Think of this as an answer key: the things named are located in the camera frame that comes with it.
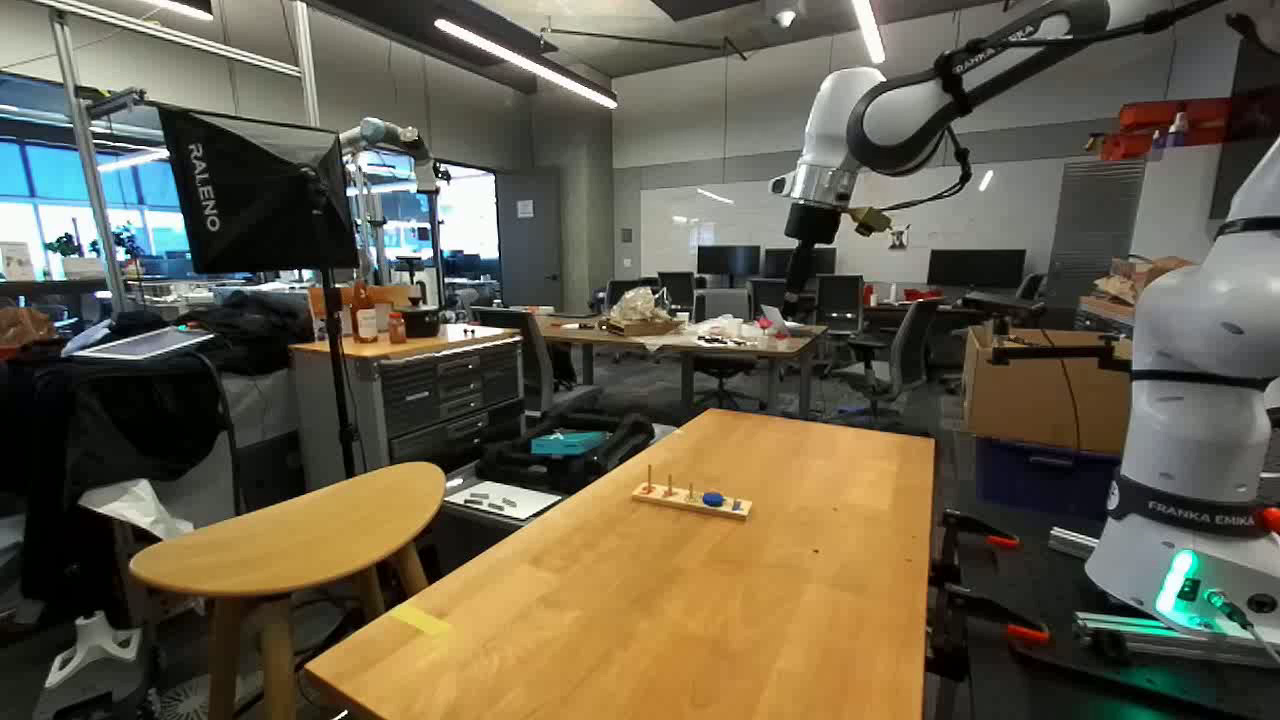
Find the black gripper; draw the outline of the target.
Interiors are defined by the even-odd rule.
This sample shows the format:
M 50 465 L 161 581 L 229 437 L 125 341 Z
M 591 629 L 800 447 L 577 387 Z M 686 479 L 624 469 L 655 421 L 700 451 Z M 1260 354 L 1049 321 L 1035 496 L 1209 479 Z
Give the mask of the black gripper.
M 783 233 L 795 239 L 787 284 L 804 286 L 816 277 L 816 248 L 834 245 L 840 226 L 837 207 L 793 204 Z

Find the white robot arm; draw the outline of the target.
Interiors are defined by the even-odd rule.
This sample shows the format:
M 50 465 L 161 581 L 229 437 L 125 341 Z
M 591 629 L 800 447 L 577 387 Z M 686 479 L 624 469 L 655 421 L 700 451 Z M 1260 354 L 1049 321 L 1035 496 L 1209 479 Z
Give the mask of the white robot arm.
M 1280 43 L 1275 0 L 1040 0 L 920 72 L 827 72 L 783 176 L 783 233 L 804 250 L 827 245 L 865 171 L 910 176 L 983 100 L 1100 39 L 1209 8 L 1248 43 Z M 1260 496 L 1275 378 L 1280 142 L 1236 189 L 1203 259 L 1138 300 L 1129 437 L 1105 533 L 1085 559 L 1100 591 L 1193 631 L 1280 629 L 1275 509 Z

